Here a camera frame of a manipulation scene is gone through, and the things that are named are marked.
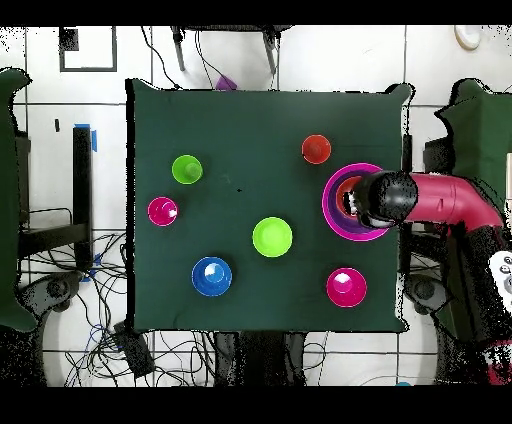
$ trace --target pink cup rim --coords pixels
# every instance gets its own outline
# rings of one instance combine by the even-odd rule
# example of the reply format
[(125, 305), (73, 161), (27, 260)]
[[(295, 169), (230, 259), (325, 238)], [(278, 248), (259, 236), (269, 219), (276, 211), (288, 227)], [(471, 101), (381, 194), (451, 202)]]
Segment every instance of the pink cup rim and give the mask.
[[(175, 209), (177, 212), (176, 215), (174, 217), (169, 217), (169, 222), (165, 222), (164, 224), (161, 224), (161, 223), (155, 221), (153, 213), (152, 213), (153, 211), (151, 210), (151, 208), (155, 205), (155, 203), (161, 203), (161, 204), (158, 204), (157, 207), (162, 207), (163, 205), (165, 205), (167, 203), (171, 203), (172, 209)], [(178, 212), (179, 212), (178, 205), (172, 199), (169, 199), (166, 196), (155, 197), (151, 202), (149, 202), (149, 205), (148, 205), (149, 220), (153, 224), (158, 225), (159, 227), (167, 227), (168, 225), (171, 225), (174, 222), (174, 220), (176, 219), (176, 217), (178, 216)]]
[[(343, 304), (343, 302), (340, 302), (339, 298), (338, 299), (336, 298), (339, 296), (344, 296), (344, 294), (336, 291), (336, 289), (332, 285), (332, 282), (334, 281), (334, 278), (338, 274), (342, 274), (342, 273), (347, 274), (350, 277), (350, 279), (353, 280), (352, 288), (351, 288), (350, 292), (353, 292), (353, 295), (358, 295), (361, 297), (361, 299), (359, 299), (359, 301), (357, 301), (354, 304), (346, 305), (346, 304)], [(331, 300), (331, 302), (334, 303), (336, 306), (339, 306), (341, 308), (353, 308), (353, 307), (359, 305), (366, 297), (366, 291), (367, 291), (366, 279), (363, 277), (363, 275), (357, 269), (338, 268), (338, 269), (334, 270), (327, 278), (326, 289), (327, 289), (327, 296), (329, 296), (329, 299)]]

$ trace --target table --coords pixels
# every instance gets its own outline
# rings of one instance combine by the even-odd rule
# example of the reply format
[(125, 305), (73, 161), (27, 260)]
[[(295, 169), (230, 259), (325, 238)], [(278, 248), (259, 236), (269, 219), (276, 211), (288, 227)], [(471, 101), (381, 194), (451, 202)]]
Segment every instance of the table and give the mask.
[[(127, 93), (136, 329), (405, 329), (395, 316), (398, 231), (371, 242), (345, 240), (325, 221), (321, 198), (329, 177), (347, 164), (400, 169), (408, 85), (386, 93), (216, 92), (157, 90), (127, 80)], [(301, 155), (311, 134), (331, 142), (324, 164)], [(172, 162), (183, 154), (202, 163), (195, 184), (172, 177)], [(180, 208), (168, 227), (147, 216), (158, 196)], [(252, 245), (254, 226), (267, 216), (283, 218), (293, 231), (292, 247), (279, 258), (265, 258)], [(224, 259), (233, 271), (222, 296), (202, 296), (192, 285), (192, 268), (204, 256)], [(339, 308), (326, 295), (327, 277), (343, 266), (366, 278), (366, 298), (355, 308)]]

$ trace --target lime green cup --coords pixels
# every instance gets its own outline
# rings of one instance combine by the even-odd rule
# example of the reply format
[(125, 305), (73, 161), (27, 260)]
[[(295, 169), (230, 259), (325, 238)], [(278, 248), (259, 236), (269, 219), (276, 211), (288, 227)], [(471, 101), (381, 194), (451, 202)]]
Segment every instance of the lime green cup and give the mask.
[(262, 219), (252, 232), (256, 250), (267, 258), (284, 255), (292, 245), (292, 229), (281, 218)]
[(180, 156), (172, 164), (172, 176), (181, 184), (194, 184), (202, 175), (203, 167), (194, 156)]

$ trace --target white tile floor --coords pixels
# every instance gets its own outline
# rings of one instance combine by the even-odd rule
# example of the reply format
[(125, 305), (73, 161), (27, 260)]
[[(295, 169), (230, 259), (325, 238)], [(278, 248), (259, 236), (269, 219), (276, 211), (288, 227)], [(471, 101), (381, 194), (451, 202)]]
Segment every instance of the white tile floor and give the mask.
[[(66, 53), (69, 63), (83, 66), (108, 63), (108, 49), (103, 47), (110, 46), (110, 31), (109, 28), (96, 31), (79, 28), (83, 51)], [(72, 128), (74, 124), (88, 123), (98, 137), (97, 152), (93, 152), (95, 237), (121, 233), (125, 228), (124, 79), (141, 78), (158, 87), (172, 86), (160, 60), (145, 45), (140, 27), (117, 27), (116, 31), (117, 72), (61, 73), (57, 28), (0, 29), (0, 68), (24, 69), (33, 80), (27, 90), (16, 94), (13, 108), (19, 128), (27, 130), (32, 139), (31, 209), (71, 207)], [(179, 71), (170, 28), (145, 27), (145, 32), (161, 54), (167, 74), (179, 85), (209, 87), (195, 49), (193, 32), (187, 32), (183, 42), (185, 72)], [(478, 49), (469, 52), (457, 44), (452, 25), (296, 26), (282, 36), (280, 88), (381, 92), (394, 83), (411, 83), (416, 88), (409, 120), (413, 166), (421, 171), (424, 143), (446, 134), (433, 113), (447, 103), (457, 80), (476, 77), (496, 91), (512, 84), (512, 49), (508, 44), (507, 35), (492, 28), (484, 33)], [(91, 49), (94, 45), (98, 46), (96, 53)], [(202, 33), (201, 47), (206, 60), (235, 81), (239, 89), (269, 89), (272, 76), (261, 34)], [(210, 75), (215, 84), (218, 75), (215, 71)], [(59, 132), (55, 129), (55, 119), (60, 123)], [(33, 217), (33, 226), (64, 224), (68, 219), (62, 212), (37, 215)], [(101, 251), (101, 244), (99, 241), (95, 245), (95, 252)], [(110, 255), (108, 261), (122, 264), (119, 253)], [(22, 266), (27, 269), (29, 264), (25, 261)], [(48, 270), (48, 265), (31, 261), (30, 269)], [(104, 273), (97, 276), (102, 282), (108, 278)], [(124, 292), (125, 281), (117, 281), (115, 289)], [(87, 304), (89, 319), (99, 322), (94, 287), (81, 283), (79, 293)], [(112, 293), (108, 302), (113, 321), (122, 320), (126, 313), (126, 295)], [(82, 303), (74, 298), (70, 309), (62, 314), (53, 313), (48, 320), (44, 355), (52, 386), (62, 386), (69, 373), (70, 365), (64, 352), (69, 351), (78, 359), (89, 339), (90, 327), (84, 312)], [(410, 330), (399, 336), (330, 333), (323, 367), (306, 371), (308, 384), (394, 385), (397, 379), (411, 384), (429, 384), (435, 372), (437, 349), (432, 321), (417, 315), (408, 300), (404, 300), (403, 316)], [(165, 332), (162, 336), (169, 346), (190, 339), (190, 333)], [(322, 343), (324, 337), (324, 333), (311, 333), (307, 342)], [(160, 333), (150, 337), (149, 345), (158, 358), (157, 365), (172, 369), (181, 368), (183, 363), (184, 368), (190, 367), (190, 346), (183, 345), (176, 355), (161, 356), (167, 348)], [(305, 367), (318, 364), (322, 359), (318, 351), (318, 346), (307, 347)], [(193, 366), (198, 361), (194, 354)], [(397, 371), (403, 377), (397, 378)], [(149, 384), (155, 385), (157, 374), (150, 377)], [(197, 378), (204, 381), (204, 376)], [(184, 379), (190, 381), (190, 376), (185, 375)], [(133, 378), (125, 380), (123, 384), (134, 385)], [(144, 379), (136, 383), (146, 385)], [(158, 386), (176, 384), (177, 381), (164, 375)]]

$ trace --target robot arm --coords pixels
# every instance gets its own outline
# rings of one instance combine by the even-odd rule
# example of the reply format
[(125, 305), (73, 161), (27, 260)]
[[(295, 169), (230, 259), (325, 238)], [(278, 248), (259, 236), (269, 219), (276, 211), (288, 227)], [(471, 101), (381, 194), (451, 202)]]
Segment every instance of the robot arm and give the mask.
[(503, 219), (470, 182), (447, 175), (380, 171), (365, 175), (345, 193), (343, 206), (372, 228), (402, 222), (450, 225), (465, 262), (475, 341), (512, 339), (512, 263), (505, 262), (512, 254), (507, 252)]

